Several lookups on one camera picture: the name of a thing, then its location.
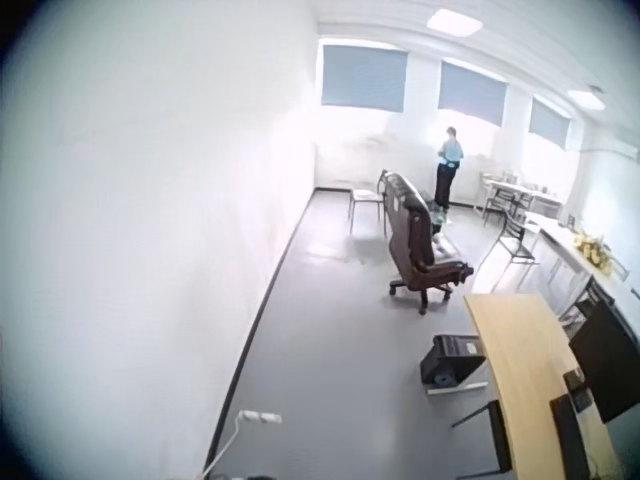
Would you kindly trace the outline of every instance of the baseboard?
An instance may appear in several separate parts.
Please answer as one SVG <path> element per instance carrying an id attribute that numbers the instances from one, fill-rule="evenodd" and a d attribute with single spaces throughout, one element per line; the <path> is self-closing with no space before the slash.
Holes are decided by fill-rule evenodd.
<path id="1" fill-rule="evenodd" d="M 449 205 L 451 207 L 475 208 L 474 205 L 471 205 L 469 203 L 461 203 L 461 202 L 449 202 Z"/>
<path id="2" fill-rule="evenodd" d="M 262 314 L 264 312 L 265 307 L 267 306 L 267 302 L 269 301 L 269 297 L 271 295 L 271 290 L 273 290 L 273 286 L 276 283 L 276 279 L 278 278 L 278 274 L 280 273 L 280 269 L 282 268 L 282 264 L 284 263 L 284 259 L 289 253 L 289 247 L 291 247 L 291 243 L 293 242 L 296 233 L 298 232 L 298 228 L 302 223 L 302 219 L 307 213 L 307 209 L 311 204 L 311 200 L 313 200 L 313 196 L 316 191 L 320 189 L 314 189 L 313 193 L 309 197 L 309 201 L 307 202 L 306 207 L 304 207 L 304 211 L 300 218 L 298 219 L 298 223 L 296 224 L 293 232 L 291 233 L 291 237 L 289 237 L 289 241 L 287 242 L 282 255 L 280 256 L 280 260 L 278 261 L 278 265 L 276 265 L 276 269 L 273 272 L 273 276 L 271 277 L 271 281 L 267 286 L 267 291 L 262 298 L 262 302 L 260 303 L 260 308 L 258 308 L 258 313 L 256 313 L 256 318 L 253 320 L 253 325 L 251 325 L 251 330 L 249 330 L 249 335 L 247 336 L 247 341 L 244 344 L 244 348 L 242 349 L 242 353 L 240 354 L 240 360 L 238 361 L 238 365 L 236 366 L 236 370 L 233 373 L 233 377 L 231 378 L 231 383 L 229 385 L 229 390 L 227 390 L 227 395 L 224 399 L 224 403 L 222 405 L 222 410 L 220 411 L 220 417 L 218 418 L 218 423 L 216 425 L 216 430 L 213 434 L 213 440 L 211 441 L 211 446 L 209 447 L 209 453 L 207 454 L 207 461 L 205 463 L 205 468 L 207 468 L 211 462 L 216 458 L 218 454 L 218 448 L 220 447 L 220 441 L 222 440 L 222 432 L 224 431 L 224 426 L 227 422 L 227 416 L 229 415 L 229 409 L 231 408 L 231 402 L 233 401 L 233 397 L 236 393 L 236 388 L 238 388 L 238 382 L 240 381 L 240 375 L 242 374 L 242 369 L 244 368 L 244 364 L 247 360 L 247 355 L 249 354 L 249 349 L 251 348 L 251 343 L 253 342 L 253 338 L 256 335 L 256 331 L 258 330 L 258 325 L 260 324 L 260 320 L 262 319 Z"/>
<path id="3" fill-rule="evenodd" d="M 469 203 L 461 203 L 461 202 L 449 202 L 449 205 L 452 207 L 462 207 L 462 208 L 476 208 L 475 205 L 471 205 Z M 502 210 L 498 210 L 497 208 L 488 208 L 487 211 L 489 213 L 501 213 Z"/>
<path id="4" fill-rule="evenodd" d="M 348 188 L 334 188 L 334 187 L 316 187 L 316 192 L 339 192 L 339 193 L 349 193 L 351 190 Z"/>

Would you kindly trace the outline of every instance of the window blind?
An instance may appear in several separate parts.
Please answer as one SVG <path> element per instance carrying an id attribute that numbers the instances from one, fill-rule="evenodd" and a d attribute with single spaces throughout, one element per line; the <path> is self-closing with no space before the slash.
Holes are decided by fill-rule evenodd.
<path id="1" fill-rule="evenodd" d="M 561 148 L 565 148 L 571 119 L 563 117 L 544 103 L 533 99 L 529 132 L 540 135 Z"/>
<path id="2" fill-rule="evenodd" d="M 325 45 L 322 105 L 404 110 L 407 52 Z"/>
<path id="3" fill-rule="evenodd" d="M 501 127 L 506 94 L 505 82 L 442 62 L 439 109 L 455 110 Z"/>

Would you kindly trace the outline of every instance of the desk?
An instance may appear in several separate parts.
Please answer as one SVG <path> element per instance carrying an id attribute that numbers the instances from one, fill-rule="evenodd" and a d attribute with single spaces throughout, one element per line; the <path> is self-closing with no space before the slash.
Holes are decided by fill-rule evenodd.
<path id="1" fill-rule="evenodd" d="M 484 180 L 484 183 L 486 183 L 489 186 L 492 186 L 493 188 L 507 190 L 509 192 L 513 192 L 519 195 L 531 195 L 533 197 L 533 202 L 534 202 L 533 204 L 535 204 L 535 202 L 543 202 L 543 203 L 546 203 L 547 205 L 553 206 L 556 209 L 556 216 L 563 206 L 563 202 L 558 200 L 556 197 L 552 197 L 551 195 L 539 192 L 537 190 L 531 190 L 523 185 L 516 185 L 514 183 L 507 183 L 507 182 L 492 180 L 492 179 L 486 179 Z"/>
<path id="2" fill-rule="evenodd" d="M 586 283 L 586 280 L 590 277 L 595 278 L 602 289 L 615 299 L 615 307 L 625 318 L 627 325 L 634 335 L 640 338 L 640 300 L 633 295 L 631 289 L 614 274 L 607 277 L 584 258 L 573 246 L 573 232 L 568 228 L 561 227 L 557 220 L 532 213 L 527 213 L 527 220 L 540 227 L 540 233 L 538 235 L 541 235 L 542 238 L 548 237 L 552 240 L 555 244 L 551 245 L 553 250 L 555 250 L 574 271 L 586 275 L 587 278 L 583 283 Z"/>
<path id="3" fill-rule="evenodd" d="M 518 480 L 564 479 L 549 402 L 565 393 L 562 375 L 578 366 L 567 336 L 540 295 L 466 295 L 491 366 Z M 578 415 L 585 448 L 601 476 L 622 478 L 595 405 Z"/>

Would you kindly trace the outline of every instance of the blue shirt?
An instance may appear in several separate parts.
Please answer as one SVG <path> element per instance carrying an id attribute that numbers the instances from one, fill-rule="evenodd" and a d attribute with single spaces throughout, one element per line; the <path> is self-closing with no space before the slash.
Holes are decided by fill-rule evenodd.
<path id="1" fill-rule="evenodd" d="M 441 156 L 440 163 L 448 167 L 457 167 L 460 160 L 464 158 L 460 142 L 455 138 L 450 138 L 444 142 L 439 154 Z"/>

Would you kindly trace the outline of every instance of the office room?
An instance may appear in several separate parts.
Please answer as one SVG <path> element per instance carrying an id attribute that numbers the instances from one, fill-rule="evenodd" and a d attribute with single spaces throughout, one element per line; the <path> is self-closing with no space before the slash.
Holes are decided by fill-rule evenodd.
<path id="1" fill-rule="evenodd" d="M 42 3 L 12 478 L 640 478 L 632 5 Z"/>

